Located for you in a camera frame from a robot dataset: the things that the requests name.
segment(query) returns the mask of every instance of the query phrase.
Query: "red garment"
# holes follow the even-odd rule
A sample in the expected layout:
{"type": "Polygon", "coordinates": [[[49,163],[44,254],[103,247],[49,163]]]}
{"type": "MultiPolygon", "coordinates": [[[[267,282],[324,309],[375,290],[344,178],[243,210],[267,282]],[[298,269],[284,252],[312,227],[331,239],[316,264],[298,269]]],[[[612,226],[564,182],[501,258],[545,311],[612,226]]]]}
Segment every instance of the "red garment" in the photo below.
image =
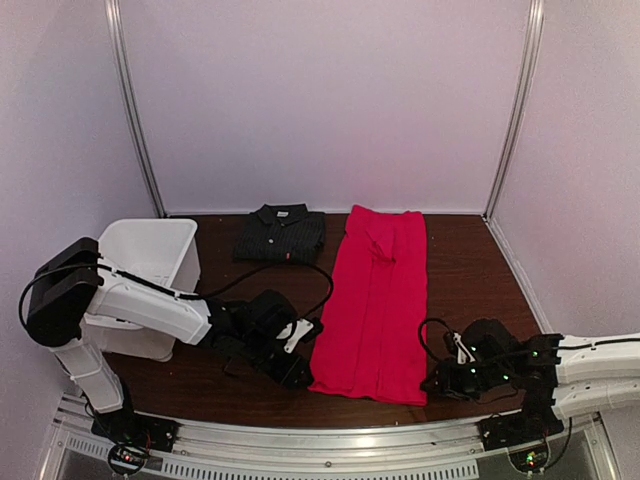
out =
{"type": "Polygon", "coordinates": [[[420,213],[355,206],[333,269],[310,390],[420,405],[427,356],[418,327],[427,314],[427,233],[420,213]]]}

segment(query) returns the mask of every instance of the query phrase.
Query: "white plastic bin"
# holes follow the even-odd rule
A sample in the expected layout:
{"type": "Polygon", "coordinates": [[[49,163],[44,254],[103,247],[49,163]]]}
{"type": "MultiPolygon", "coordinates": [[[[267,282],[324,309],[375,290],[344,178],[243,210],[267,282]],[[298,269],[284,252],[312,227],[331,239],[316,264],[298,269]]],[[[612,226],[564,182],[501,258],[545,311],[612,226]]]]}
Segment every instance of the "white plastic bin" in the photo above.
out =
{"type": "MultiPolygon", "coordinates": [[[[200,279],[189,219],[126,219],[107,227],[98,239],[103,257],[154,283],[193,292],[200,279]]],[[[167,361],[175,338],[109,317],[85,315],[83,331],[105,352],[167,361]]]]}

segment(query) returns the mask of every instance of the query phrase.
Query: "metal frame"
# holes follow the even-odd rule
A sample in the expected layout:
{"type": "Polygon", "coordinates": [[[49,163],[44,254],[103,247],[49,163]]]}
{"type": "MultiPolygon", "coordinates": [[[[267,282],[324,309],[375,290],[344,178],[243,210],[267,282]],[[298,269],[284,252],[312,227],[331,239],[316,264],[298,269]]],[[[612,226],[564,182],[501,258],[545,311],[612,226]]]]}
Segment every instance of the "metal frame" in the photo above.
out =
{"type": "Polygon", "coordinates": [[[485,218],[485,225],[493,236],[493,240],[496,242],[496,245],[498,245],[498,248],[502,253],[502,257],[505,259],[507,265],[511,269],[511,273],[513,273],[516,282],[518,282],[520,291],[522,291],[524,298],[527,300],[529,308],[531,309],[531,313],[533,313],[533,318],[535,318],[538,327],[540,327],[540,331],[542,333],[554,333],[555,330],[551,326],[549,318],[542,309],[542,304],[540,303],[540,300],[538,299],[538,296],[533,289],[533,285],[529,280],[529,276],[527,275],[527,272],[522,267],[520,262],[518,262],[516,254],[511,248],[511,245],[509,245],[509,242],[507,241],[502,228],[500,228],[500,225],[495,218],[485,218]]]}
{"type": "Polygon", "coordinates": [[[140,122],[140,114],[138,105],[133,91],[133,82],[131,80],[131,71],[127,60],[127,50],[124,41],[124,32],[122,29],[122,19],[120,17],[120,0],[105,0],[105,8],[107,12],[107,25],[111,35],[111,43],[115,57],[116,70],[120,80],[120,90],[124,101],[125,113],[127,115],[127,123],[131,131],[131,138],[138,157],[138,163],[142,170],[142,177],[147,187],[153,209],[157,217],[164,218],[167,212],[162,203],[158,182],[153,174],[153,167],[147,150],[147,142],[144,138],[142,123],[140,122]]]}
{"type": "MultiPolygon", "coordinates": [[[[506,452],[483,451],[478,419],[354,429],[277,429],[177,420],[180,428],[173,452],[154,452],[148,469],[189,480],[471,480],[480,473],[477,460],[506,452]]],[[[106,458],[111,445],[90,433],[91,423],[85,400],[65,394],[42,457],[40,480],[57,478],[66,451],[106,458]]],[[[573,431],[588,433],[598,477],[618,479],[599,416],[576,417],[573,431]]]]}
{"type": "Polygon", "coordinates": [[[520,77],[518,78],[518,86],[516,96],[513,101],[513,109],[507,128],[507,136],[504,140],[502,153],[500,155],[500,163],[498,171],[491,187],[491,194],[484,213],[486,220],[491,220],[496,209],[496,205],[500,198],[502,188],[506,179],[509,164],[513,157],[522,119],[524,117],[524,107],[529,97],[531,89],[531,80],[533,72],[538,60],[538,51],[540,49],[540,40],[542,38],[542,25],[544,23],[544,0],[531,0],[529,8],[529,21],[527,23],[527,33],[524,43],[524,52],[522,54],[522,66],[520,68],[520,77]]]}

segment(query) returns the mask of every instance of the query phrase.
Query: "white wall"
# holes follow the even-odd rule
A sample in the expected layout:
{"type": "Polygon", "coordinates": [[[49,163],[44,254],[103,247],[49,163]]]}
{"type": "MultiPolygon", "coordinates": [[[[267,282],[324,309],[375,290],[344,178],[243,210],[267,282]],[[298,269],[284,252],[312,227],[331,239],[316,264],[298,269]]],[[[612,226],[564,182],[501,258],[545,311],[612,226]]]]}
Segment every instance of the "white wall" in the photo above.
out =
{"type": "MultiPolygon", "coordinates": [[[[640,3],[546,2],[540,58],[497,209],[554,329],[640,331],[640,3]]],[[[640,410],[605,417],[635,479],[640,410]]]]}
{"type": "Polygon", "coordinates": [[[66,380],[18,324],[22,286],[112,220],[153,214],[101,0],[0,3],[0,477],[32,478],[66,380]]]}
{"type": "Polygon", "coordinates": [[[482,212],[527,0],[125,0],[169,212],[482,212]]]}

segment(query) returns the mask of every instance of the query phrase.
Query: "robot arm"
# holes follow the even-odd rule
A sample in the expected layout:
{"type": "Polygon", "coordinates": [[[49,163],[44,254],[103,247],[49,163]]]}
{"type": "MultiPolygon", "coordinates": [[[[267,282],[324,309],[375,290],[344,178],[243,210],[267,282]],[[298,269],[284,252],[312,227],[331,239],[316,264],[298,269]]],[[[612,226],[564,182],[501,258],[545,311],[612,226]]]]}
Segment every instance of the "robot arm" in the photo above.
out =
{"type": "Polygon", "coordinates": [[[25,288],[19,308],[27,333],[56,355],[87,396],[98,424],[94,433],[116,444],[150,444],[168,451],[174,422],[134,413],[126,385],[99,349],[83,338],[85,313],[128,321],[227,357],[240,356],[291,388],[313,381],[308,360],[294,351],[297,343],[322,331],[319,321],[299,318],[278,292],[267,290],[249,302],[232,305],[173,291],[118,270],[89,238],[41,267],[25,288]],[[29,289],[25,320],[22,310],[29,289]]]}
{"type": "Polygon", "coordinates": [[[519,342],[499,321],[481,319],[461,335],[449,329],[445,343],[452,357],[436,358],[425,391],[463,400],[501,385],[525,392],[519,412],[479,422],[486,450],[560,433],[575,415],[640,403],[640,334],[519,342]]]}

